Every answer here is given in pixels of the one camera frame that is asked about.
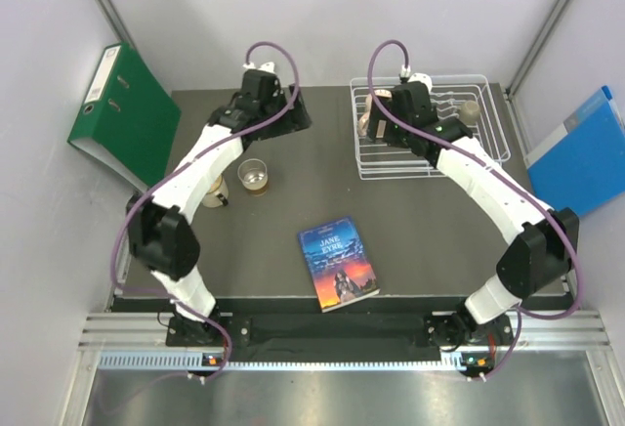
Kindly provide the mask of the white wire dish rack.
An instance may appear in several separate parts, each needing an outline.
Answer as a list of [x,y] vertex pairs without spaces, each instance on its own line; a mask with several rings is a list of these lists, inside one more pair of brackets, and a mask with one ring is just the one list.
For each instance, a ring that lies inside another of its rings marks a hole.
[[[441,120],[458,118],[458,109],[468,100],[477,101],[481,108],[478,123],[469,126],[475,142],[461,142],[458,147],[478,158],[486,168],[500,168],[511,157],[510,148],[494,101],[493,92],[485,76],[480,74],[433,75],[431,101]],[[355,161],[362,180],[395,180],[440,178],[442,173],[426,159],[415,156],[408,149],[392,148],[370,142],[357,133],[357,122],[365,110],[369,94],[367,80],[351,81],[354,120]]]

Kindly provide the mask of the cream and brown cup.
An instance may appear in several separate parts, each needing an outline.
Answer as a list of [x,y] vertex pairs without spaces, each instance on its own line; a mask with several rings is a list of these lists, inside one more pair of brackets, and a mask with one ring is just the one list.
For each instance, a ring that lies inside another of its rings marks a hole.
[[267,164],[258,158],[244,160],[237,169],[237,176],[245,190],[254,196],[265,194],[269,189]]

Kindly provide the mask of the cream mug black handle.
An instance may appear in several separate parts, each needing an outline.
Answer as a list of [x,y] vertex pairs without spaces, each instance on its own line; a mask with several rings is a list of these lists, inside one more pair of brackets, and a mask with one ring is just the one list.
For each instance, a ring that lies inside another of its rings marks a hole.
[[207,208],[229,205],[229,187],[223,175],[220,175],[204,195],[201,204]]

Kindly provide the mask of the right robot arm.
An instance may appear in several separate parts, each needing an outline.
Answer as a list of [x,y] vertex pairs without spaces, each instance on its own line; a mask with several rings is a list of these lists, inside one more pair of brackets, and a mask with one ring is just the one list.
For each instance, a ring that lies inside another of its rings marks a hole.
[[522,188],[483,149],[459,116],[441,118],[426,74],[370,89],[367,137],[408,149],[452,180],[489,217],[508,247],[493,277],[451,316],[460,341],[476,344],[491,322],[576,267],[579,219]]

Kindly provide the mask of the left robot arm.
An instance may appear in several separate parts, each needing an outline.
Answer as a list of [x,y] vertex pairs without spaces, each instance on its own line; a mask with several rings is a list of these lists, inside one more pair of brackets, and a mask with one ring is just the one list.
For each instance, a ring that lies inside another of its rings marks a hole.
[[192,341],[211,344],[222,330],[217,301],[197,266],[200,244],[191,228],[196,210],[253,142],[311,124],[302,96],[294,85],[282,88],[274,63],[249,64],[240,89],[211,113],[169,181],[147,199],[129,200],[130,253],[174,297],[176,329]]

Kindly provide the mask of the pink mug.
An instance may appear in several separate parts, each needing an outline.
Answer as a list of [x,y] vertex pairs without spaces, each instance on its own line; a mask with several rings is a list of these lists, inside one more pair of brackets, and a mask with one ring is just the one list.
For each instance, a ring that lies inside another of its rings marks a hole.
[[[377,89],[374,91],[376,97],[381,98],[382,100],[389,100],[392,97],[392,94],[389,90],[385,89]],[[365,98],[365,110],[364,114],[357,122],[357,133],[361,138],[364,138],[367,134],[367,128],[369,124],[370,112],[373,105],[372,95],[368,94]]]

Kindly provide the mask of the small grey-beige cup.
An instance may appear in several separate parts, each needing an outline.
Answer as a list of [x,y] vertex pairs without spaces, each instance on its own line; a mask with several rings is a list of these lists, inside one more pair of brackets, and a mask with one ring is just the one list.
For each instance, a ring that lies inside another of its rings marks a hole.
[[468,100],[458,109],[458,118],[467,126],[474,126],[481,116],[481,108],[477,101]]

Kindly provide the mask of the Jane Eyre book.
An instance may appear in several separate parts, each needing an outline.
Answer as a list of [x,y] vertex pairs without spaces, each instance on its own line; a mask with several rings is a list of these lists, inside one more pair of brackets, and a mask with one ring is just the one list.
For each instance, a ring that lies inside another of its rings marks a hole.
[[377,277],[351,217],[299,232],[298,240],[323,313],[380,293]]

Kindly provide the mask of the green lever arch binder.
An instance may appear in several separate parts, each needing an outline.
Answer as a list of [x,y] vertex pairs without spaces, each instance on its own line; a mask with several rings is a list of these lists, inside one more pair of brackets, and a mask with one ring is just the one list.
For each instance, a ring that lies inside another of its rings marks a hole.
[[165,176],[181,110],[127,43],[104,48],[67,142],[146,192]]

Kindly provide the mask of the blue folder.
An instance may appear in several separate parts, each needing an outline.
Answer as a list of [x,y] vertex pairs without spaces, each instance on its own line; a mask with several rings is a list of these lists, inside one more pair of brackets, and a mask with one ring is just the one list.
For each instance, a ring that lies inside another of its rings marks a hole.
[[624,120],[599,88],[525,158],[534,194],[584,217],[624,193]]

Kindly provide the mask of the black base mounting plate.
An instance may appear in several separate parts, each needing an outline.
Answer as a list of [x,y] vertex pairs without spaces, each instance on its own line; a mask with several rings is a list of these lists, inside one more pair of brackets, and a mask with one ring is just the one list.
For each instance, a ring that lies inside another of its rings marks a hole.
[[461,336],[450,316],[423,313],[236,314],[218,322],[238,362],[434,361]]

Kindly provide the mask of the aluminium frame rail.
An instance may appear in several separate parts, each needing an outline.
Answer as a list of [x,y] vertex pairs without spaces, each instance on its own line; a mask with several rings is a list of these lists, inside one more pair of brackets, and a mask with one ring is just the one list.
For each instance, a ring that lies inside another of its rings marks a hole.
[[512,343],[547,350],[601,347],[607,334],[596,313],[578,312],[566,319],[541,320],[510,312],[474,332],[461,329],[448,313],[235,313],[208,329],[173,315],[106,313],[90,315],[78,345],[83,349],[172,348],[218,350],[233,347],[238,357],[269,349],[302,349],[321,358],[335,350],[366,344],[393,355],[418,350],[508,347]]

